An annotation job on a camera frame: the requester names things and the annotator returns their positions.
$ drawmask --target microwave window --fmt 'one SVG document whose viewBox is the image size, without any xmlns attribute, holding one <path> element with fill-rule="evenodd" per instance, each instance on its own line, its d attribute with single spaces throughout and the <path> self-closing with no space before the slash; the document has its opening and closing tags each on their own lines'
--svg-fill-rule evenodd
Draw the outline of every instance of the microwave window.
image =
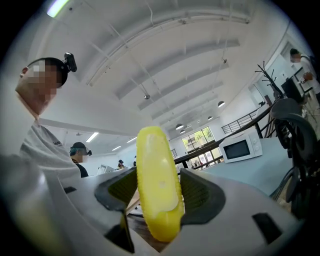
<svg viewBox="0 0 320 256">
<path fill-rule="evenodd" d="M 250 155 L 250 150 L 246 140 L 224 146 L 223 148 L 228 159 L 240 158 Z"/>
</svg>

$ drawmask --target yellow corn cob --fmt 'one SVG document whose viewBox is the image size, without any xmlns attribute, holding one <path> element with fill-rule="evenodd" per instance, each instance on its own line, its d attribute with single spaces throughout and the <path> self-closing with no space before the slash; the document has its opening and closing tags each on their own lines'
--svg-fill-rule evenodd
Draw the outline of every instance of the yellow corn cob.
<svg viewBox="0 0 320 256">
<path fill-rule="evenodd" d="M 170 242 L 180 230 L 184 205 L 166 135 L 157 126 L 143 128 L 137 136 L 136 146 L 137 181 L 143 217 L 155 239 Z"/>
</svg>

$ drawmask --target white ceiling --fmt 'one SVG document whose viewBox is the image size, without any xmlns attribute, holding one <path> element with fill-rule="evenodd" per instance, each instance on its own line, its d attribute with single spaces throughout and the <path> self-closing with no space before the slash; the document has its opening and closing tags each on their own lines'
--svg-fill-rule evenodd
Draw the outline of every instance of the white ceiling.
<svg viewBox="0 0 320 256">
<path fill-rule="evenodd" d="M 21 58 L 74 54 L 78 70 L 42 118 L 65 145 L 99 131 L 87 146 L 99 154 L 146 125 L 173 139 L 177 123 L 197 129 L 218 117 L 218 102 L 233 100 L 280 36 L 280 19 L 259 0 L 69 0 L 51 18 L 52 2 L 31 21 Z"/>
</svg>

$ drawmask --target white microwave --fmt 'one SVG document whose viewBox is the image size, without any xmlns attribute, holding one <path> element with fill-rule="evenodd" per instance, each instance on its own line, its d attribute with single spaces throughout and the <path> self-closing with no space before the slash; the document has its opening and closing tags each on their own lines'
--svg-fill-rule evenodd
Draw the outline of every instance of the white microwave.
<svg viewBox="0 0 320 256">
<path fill-rule="evenodd" d="M 224 139 L 220 143 L 219 149 L 226 163 L 242 161 L 262 155 L 261 142 L 255 127 Z"/>
</svg>

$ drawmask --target man's ear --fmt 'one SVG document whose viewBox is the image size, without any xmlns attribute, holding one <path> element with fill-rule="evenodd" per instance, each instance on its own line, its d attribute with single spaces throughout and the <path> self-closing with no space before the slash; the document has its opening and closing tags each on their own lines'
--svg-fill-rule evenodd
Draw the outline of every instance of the man's ear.
<svg viewBox="0 0 320 256">
<path fill-rule="evenodd" d="M 25 73 L 27 73 L 28 70 L 29 70 L 29 68 L 28 68 L 27 66 L 25 66 L 25 67 L 22 69 L 21 73 L 20 73 L 20 77 L 22 78 L 22 77 L 25 75 Z"/>
</svg>

